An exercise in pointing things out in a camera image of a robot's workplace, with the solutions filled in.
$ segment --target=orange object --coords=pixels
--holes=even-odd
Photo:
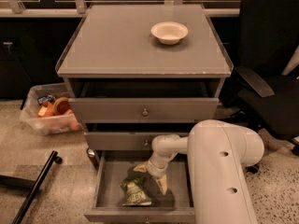
[[[54,111],[57,116],[63,115],[69,109],[71,109],[71,106],[66,97],[58,98],[54,103]]]
[[[41,118],[50,117],[54,115],[55,112],[54,112],[53,104],[49,101],[44,101],[37,112],[37,116]]]

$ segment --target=table top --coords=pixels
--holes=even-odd
[[[150,33],[159,22],[188,28],[167,46]],[[94,5],[58,70],[60,77],[228,77],[201,5]]]

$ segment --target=speckled floor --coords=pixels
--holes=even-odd
[[[36,179],[53,150],[64,159],[54,163],[22,223],[89,223],[97,170],[90,163],[82,132],[41,136],[19,121],[21,101],[0,102],[0,175]],[[219,108],[217,117],[227,110]],[[246,173],[260,224],[299,223],[299,157],[292,145],[259,132],[265,144],[257,174]],[[0,187],[0,223],[11,223],[27,195]]]

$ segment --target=floor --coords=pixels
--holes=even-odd
[[[82,132],[42,136],[20,122],[21,101],[0,102],[0,175],[36,179],[53,150],[63,158],[54,163],[22,223],[89,223],[97,170],[86,155]],[[215,118],[231,112],[219,106]],[[257,174],[246,173],[260,224],[299,223],[299,157],[292,145],[259,132],[265,153]],[[11,223],[26,197],[20,189],[0,187],[0,223]]]

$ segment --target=white bowl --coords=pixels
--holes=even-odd
[[[183,24],[165,21],[155,24],[151,28],[151,33],[166,45],[174,45],[188,34],[188,29]]]

